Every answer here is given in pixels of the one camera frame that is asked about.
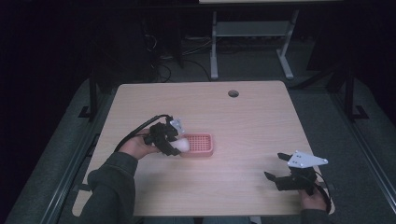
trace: background table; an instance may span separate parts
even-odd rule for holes
[[[230,97],[228,92],[239,92]],[[300,212],[297,191],[278,191],[263,171],[288,175],[277,152],[312,153],[282,82],[134,84],[119,87],[87,174],[131,130],[159,114],[186,133],[211,133],[210,158],[147,155],[135,174],[136,216],[265,216]],[[81,190],[79,216],[91,193]]]

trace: person's left hand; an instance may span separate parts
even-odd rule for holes
[[[160,152],[160,150],[155,146],[148,146],[143,140],[141,134],[149,133],[148,129],[140,131],[137,136],[129,139],[119,150],[119,152],[127,153],[138,160],[142,159],[146,155],[154,152]]]

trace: person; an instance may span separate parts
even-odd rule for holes
[[[148,133],[143,130],[139,135]],[[142,137],[128,140],[118,152],[114,152],[106,162],[95,171],[90,172],[88,184],[92,196],[86,202],[78,218],[78,223],[134,223],[134,172],[138,160],[149,153],[160,152],[155,146],[148,146]],[[323,196],[314,190],[308,195],[299,190],[301,197],[301,223],[330,223],[326,213]],[[193,223],[189,217],[147,218],[147,223]],[[208,217],[204,223],[250,223],[248,217]]]

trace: person's right arm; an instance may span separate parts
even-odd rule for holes
[[[323,195],[314,189],[313,195],[308,195],[304,189],[299,191],[301,198],[301,223],[302,224],[330,224],[329,215],[326,212],[326,203]]]

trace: sleeve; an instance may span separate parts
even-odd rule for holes
[[[115,152],[98,170],[90,172],[88,184],[92,196],[78,223],[132,223],[136,167],[136,158]]]
[[[318,209],[305,209],[301,211],[302,224],[330,224],[329,215]]]

